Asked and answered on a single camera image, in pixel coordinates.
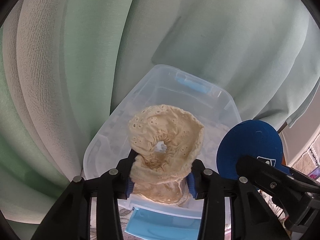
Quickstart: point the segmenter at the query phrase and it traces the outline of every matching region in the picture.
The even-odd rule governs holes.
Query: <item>blue rubber fingertip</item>
[[[197,197],[197,191],[196,191],[196,182],[195,182],[195,176],[193,173],[189,173],[188,176],[186,177],[187,180],[187,185],[189,188],[190,194],[193,196],[193,198]]]
[[[130,194],[133,192],[134,182],[130,178],[128,178],[127,181],[127,189],[126,189],[126,195],[127,197],[130,197]]]

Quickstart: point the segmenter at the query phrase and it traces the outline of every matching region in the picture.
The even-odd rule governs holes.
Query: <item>blue round object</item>
[[[281,165],[283,147],[277,131],[260,120],[244,121],[233,127],[221,141],[217,153],[220,176],[238,179],[236,163],[242,156],[262,159],[275,168],[288,173]]]

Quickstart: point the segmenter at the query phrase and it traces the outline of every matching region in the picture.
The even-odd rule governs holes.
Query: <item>plastic container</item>
[[[131,150],[127,137],[128,121],[147,106],[166,104],[192,113],[204,125],[204,141],[198,159],[217,172],[216,155],[224,135],[241,122],[232,97],[223,89],[201,78],[167,65],[153,67],[118,105],[89,144],[84,155],[87,179],[115,168]],[[124,208],[143,208],[163,214],[201,218],[203,200],[191,199],[182,207],[154,203],[131,195],[118,200]]]

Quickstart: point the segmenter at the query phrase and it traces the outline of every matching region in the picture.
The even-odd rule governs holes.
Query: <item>beige scrunchie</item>
[[[129,121],[129,142],[139,155],[130,177],[133,194],[174,205],[190,196],[185,177],[200,153],[204,126],[189,112],[178,107],[150,106]],[[163,141],[167,149],[157,151]]]

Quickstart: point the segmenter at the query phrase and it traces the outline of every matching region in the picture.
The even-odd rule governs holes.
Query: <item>clear plastic bin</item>
[[[241,122],[232,97],[201,78],[167,65],[153,67],[118,105],[89,144],[84,155],[87,179],[115,168],[131,150],[127,136],[129,120],[147,106],[166,104],[192,113],[204,125],[204,141],[198,159],[217,172],[216,155],[224,135]],[[226,202],[226,220],[229,205]],[[203,200],[190,199],[182,207],[154,203],[136,195],[118,200],[133,207],[187,218],[201,218]]]

